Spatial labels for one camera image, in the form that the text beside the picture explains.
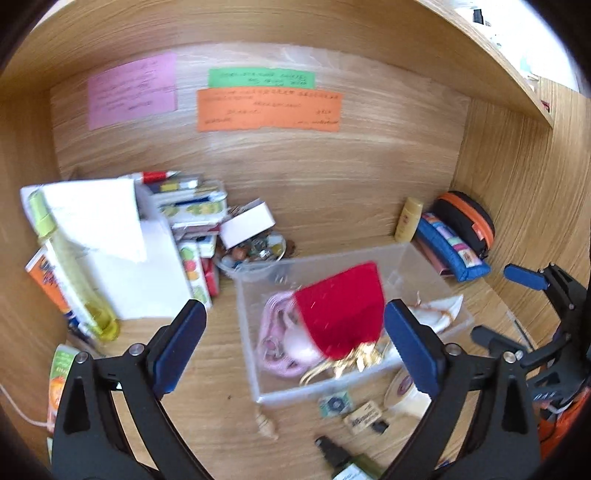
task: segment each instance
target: tape roll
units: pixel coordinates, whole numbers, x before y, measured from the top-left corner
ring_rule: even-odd
[[[401,368],[396,374],[384,397],[384,407],[422,418],[429,408],[431,398],[419,392],[408,370]]]

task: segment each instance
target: orange zipper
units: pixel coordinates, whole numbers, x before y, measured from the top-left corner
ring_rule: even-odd
[[[466,215],[473,223],[472,230],[474,230],[474,233],[477,234],[480,239],[482,239],[481,236],[484,237],[488,249],[492,247],[495,235],[492,233],[491,226],[486,223],[484,218],[482,218],[482,215],[480,215],[473,206],[451,192],[444,193],[439,198],[445,200],[447,203],[451,203],[455,208]]]

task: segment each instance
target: red velvet pouch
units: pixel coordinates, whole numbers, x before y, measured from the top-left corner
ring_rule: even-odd
[[[374,262],[325,278],[294,296],[312,340],[332,360],[378,341],[382,333],[385,300]]]

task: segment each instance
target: blue pencil case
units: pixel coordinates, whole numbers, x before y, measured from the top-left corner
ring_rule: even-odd
[[[432,213],[423,213],[417,236],[445,263],[458,281],[475,280],[491,272],[464,240]]]

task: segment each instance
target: pink lanyard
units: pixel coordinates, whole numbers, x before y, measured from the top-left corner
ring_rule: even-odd
[[[295,323],[297,315],[292,291],[273,295],[262,311],[256,356],[261,368],[280,377],[299,377],[310,368],[288,357],[283,349],[285,331]]]

